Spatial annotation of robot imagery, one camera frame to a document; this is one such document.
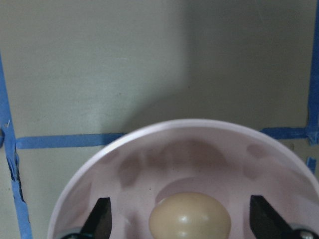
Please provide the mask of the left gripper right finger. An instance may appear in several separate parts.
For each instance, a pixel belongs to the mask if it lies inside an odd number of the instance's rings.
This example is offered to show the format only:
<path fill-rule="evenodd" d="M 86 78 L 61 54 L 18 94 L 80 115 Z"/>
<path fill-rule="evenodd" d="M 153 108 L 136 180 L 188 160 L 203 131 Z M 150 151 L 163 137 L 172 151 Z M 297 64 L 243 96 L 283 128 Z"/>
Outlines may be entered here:
<path fill-rule="evenodd" d="M 305 227 L 293 228 L 261 195 L 250 197 L 250 229 L 257 239 L 317 239 Z"/>

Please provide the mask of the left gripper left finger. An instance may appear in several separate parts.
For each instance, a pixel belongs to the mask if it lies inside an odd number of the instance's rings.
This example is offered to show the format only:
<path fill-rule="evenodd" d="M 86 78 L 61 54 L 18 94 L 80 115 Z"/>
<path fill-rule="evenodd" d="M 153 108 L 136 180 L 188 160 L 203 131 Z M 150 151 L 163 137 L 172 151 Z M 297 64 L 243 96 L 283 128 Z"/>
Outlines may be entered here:
<path fill-rule="evenodd" d="M 83 216 L 86 219 L 80 226 L 70 227 Z M 64 213 L 62 218 L 67 229 L 57 234 L 58 239 L 108 239 L 111 235 L 111 198 L 99 198 L 89 213 L 82 209 Z"/>

